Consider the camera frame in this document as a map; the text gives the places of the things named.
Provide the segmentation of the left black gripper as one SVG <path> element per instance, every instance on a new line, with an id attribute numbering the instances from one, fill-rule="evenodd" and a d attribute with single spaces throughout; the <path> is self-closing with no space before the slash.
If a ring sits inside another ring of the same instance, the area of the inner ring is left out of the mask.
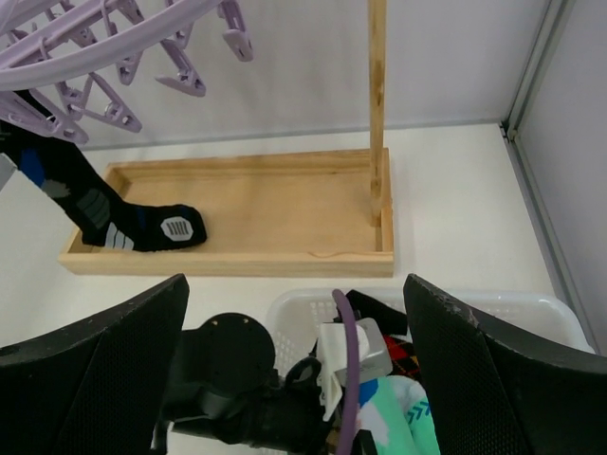
<path id="1" fill-rule="evenodd" d="M 273 340 L 256 319 L 223 313 L 180 336 L 158 418 L 170 431 L 252 448 L 322 448 L 332 427 L 320 403 L 321 362 L 275 369 Z"/>

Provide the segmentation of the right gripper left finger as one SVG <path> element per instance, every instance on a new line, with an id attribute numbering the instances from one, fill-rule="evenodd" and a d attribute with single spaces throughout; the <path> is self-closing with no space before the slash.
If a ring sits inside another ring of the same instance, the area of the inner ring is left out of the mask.
<path id="1" fill-rule="evenodd" d="M 147 454 L 189 298 L 177 274 L 1 350 L 4 454 Z"/>

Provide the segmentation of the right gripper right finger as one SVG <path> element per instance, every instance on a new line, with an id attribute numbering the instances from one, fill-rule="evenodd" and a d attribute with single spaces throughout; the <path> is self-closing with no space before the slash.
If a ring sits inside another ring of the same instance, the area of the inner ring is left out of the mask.
<path id="1" fill-rule="evenodd" d="M 443 454 L 603 454 L 606 359 L 411 274 L 403 299 Z"/>

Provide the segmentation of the mint green white sock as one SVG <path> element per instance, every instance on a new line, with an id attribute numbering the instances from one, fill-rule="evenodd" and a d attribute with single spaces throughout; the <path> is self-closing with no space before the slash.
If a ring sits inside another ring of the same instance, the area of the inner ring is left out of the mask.
<path id="1" fill-rule="evenodd" d="M 409 377 L 389 375 L 359 386 L 354 454 L 440 452 L 427 394 Z"/>

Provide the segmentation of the black sock blue accents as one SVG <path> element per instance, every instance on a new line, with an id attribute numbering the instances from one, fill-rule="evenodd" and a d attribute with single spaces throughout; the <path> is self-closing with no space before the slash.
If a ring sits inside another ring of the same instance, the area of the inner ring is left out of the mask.
<path id="1" fill-rule="evenodd" d="M 408 319 L 405 313 L 355 289 L 347 292 L 346 298 L 364 319 L 373 319 L 383 335 L 408 335 Z"/>

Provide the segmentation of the black sock grey patch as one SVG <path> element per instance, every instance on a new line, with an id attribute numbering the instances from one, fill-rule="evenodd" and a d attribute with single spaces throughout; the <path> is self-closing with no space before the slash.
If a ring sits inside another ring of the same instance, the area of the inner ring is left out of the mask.
<path id="1" fill-rule="evenodd" d="M 71 141 L 39 136 L 2 121 L 1 153 L 64 211 L 81 230 L 86 245 L 155 252 L 207 241 L 197 209 L 124 201 Z"/>

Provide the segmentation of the red yellow argyle sock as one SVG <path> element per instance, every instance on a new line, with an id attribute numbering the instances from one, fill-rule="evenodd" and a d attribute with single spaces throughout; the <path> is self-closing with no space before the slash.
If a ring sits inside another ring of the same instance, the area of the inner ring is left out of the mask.
<path id="1" fill-rule="evenodd" d="M 414 345 L 411 341 L 403 336 L 390 335 L 384 335 L 383 339 L 392 362 L 391 375 L 405 376 L 420 382 L 421 371 Z"/>

